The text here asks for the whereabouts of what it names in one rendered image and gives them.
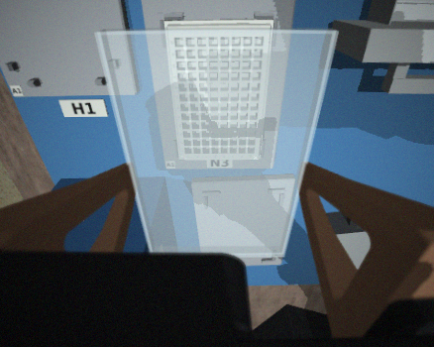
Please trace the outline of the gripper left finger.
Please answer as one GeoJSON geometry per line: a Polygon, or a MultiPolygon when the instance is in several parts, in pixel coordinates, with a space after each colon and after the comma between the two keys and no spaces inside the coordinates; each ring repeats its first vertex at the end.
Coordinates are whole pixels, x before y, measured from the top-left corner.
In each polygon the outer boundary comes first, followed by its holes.
{"type": "Polygon", "coordinates": [[[136,197],[126,163],[0,208],[0,249],[66,252],[67,233],[114,196],[104,226],[89,252],[123,252],[136,197]]]}

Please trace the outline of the blue bench mat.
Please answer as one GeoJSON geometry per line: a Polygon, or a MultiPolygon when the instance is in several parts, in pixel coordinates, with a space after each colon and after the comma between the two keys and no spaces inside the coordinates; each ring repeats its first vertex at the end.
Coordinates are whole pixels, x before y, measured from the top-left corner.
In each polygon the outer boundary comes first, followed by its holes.
{"type": "MultiPolygon", "coordinates": [[[[371,4],[295,0],[292,28],[368,20],[371,4]]],[[[434,207],[434,94],[388,94],[390,62],[334,52],[308,162],[434,207]]],[[[109,95],[12,97],[54,185],[126,162],[109,95]],[[108,117],[64,117],[60,99],[104,99],[108,117]]],[[[281,265],[246,266],[248,286],[319,285],[300,205],[281,265]]]]}

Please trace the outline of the white label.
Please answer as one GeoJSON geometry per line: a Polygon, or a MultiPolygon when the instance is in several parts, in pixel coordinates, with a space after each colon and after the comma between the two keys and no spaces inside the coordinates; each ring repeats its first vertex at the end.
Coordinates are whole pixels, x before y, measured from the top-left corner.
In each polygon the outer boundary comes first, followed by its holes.
{"type": "Polygon", "coordinates": [[[108,117],[104,99],[60,99],[64,117],[108,117]]]}

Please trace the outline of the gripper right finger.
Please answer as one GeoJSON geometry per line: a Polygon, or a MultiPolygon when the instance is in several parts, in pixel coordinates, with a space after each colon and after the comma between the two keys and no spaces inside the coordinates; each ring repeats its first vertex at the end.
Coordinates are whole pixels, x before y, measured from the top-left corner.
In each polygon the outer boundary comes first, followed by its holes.
{"type": "Polygon", "coordinates": [[[363,337],[394,301],[434,298],[433,206],[309,162],[299,199],[332,338],[363,337]],[[358,269],[319,195],[368,233],[358,269]]]}

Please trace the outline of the blue open-top bin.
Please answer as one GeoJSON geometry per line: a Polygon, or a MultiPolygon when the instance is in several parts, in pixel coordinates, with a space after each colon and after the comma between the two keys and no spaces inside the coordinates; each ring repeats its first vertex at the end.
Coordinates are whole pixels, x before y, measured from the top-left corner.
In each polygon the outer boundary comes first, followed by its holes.
{"type": "MultiPolygon", "coordinates": [[[[56,190],[87,178],[61,178],[51,190],[56,190]]],[[[72,229],[65,237],[66,252],[89,252],[109,214],[115,197],[72,229]]],[[[136,200],[123,252],[150,252],[144,235],[136,200]]]]}

